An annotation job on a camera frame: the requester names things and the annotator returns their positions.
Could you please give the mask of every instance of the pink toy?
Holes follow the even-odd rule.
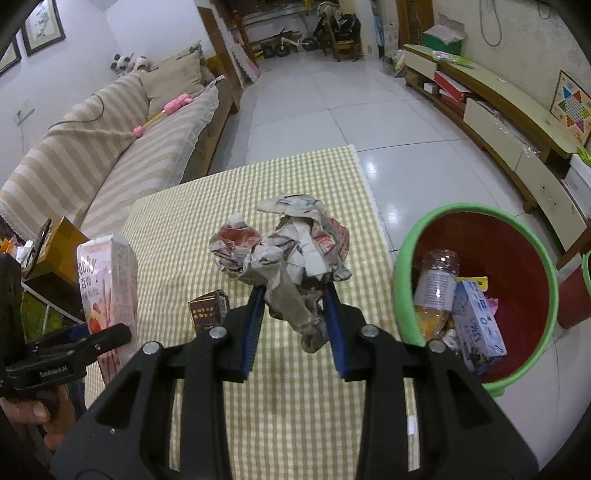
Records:
[[[158,115],[156,115],[152,120],[149,120],[144,125],[138,125],[134,128],[134,137],[139,138],[141,137],[148,127],[156,123],[164,116],[172,115],[175,112],[178,112],[182,107],[193,103],[193,98],[188,94],[184,93],[181,96],[170,100],[169,103],[164,105],[164,110],[162,110]]]

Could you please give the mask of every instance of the picture frame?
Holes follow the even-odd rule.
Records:
[[[6,52],[4,52],[2,59],[0,59],[0,76],[10,70],[16,64],[20,63],[21,60],[22,57],[21,52],[18,49],[17,38],[14,37]]]
[[[66,34],[56,0],[43,0],[39,3],[25,20],[21,30],[28,56],[65,40]]]

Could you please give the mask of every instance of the framed picture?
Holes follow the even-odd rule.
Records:
[[[54,43],[65,40],[56,0],[43,0],[22,25],[27,55],[31,56]]]
[[[17,38],[14,37],[12,39],[12,43],[9,45],[8,49],[2,56],[2,60],[0,60],[0,76],[14,67],[20,61],[21,52],[18,49]]]
[[[584,146],[591,134],[591,97],[566,72],[560,71],[550,112]]]

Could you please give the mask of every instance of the yellow checkered cloth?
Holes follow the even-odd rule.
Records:
[[[337,283],[342,302],[361,309],[368,323],[398,329],[390,293],[392,262],[371,191],[355,149],[329,148],[249,165],[198,179],[138,200],[123,228],[139,263],[140,344],[190,342],[187,302],[224,289],[232,307],[247,302],[252,287],[222,274],[208,250],[210,237],[234,212],[259,232],[280,216],[255,211],[261,200],[305,193],[350,232],[345,263],[353,273]],[[355,477],[365,384],[340,380],[330,345],[309,354],[287,322],[263,319],[254,370],[244,384],[225,384],[228,444],[239,480],[347,480]],[[416,419],[407,387],[410,429]],[[86,402],[104,389],[98,366],[86,381]],[[171,466],[178,468],[180,398],[171,433]],[[409,435],[409,467],[418,468],[418,438]]]

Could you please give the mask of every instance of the tiled floor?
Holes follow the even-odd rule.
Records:
[[[336,63],[321,52],[261,63],[261,78],[228,119],[212,172],[353,144],[385,222],[392,258],[427,212],[454,202],[498,207],[525,222],[556,260],[558,240],[504,172],[454,123],[378,61]],[[591,398],[591,322],[563,332],[498,404],[545,465]]]

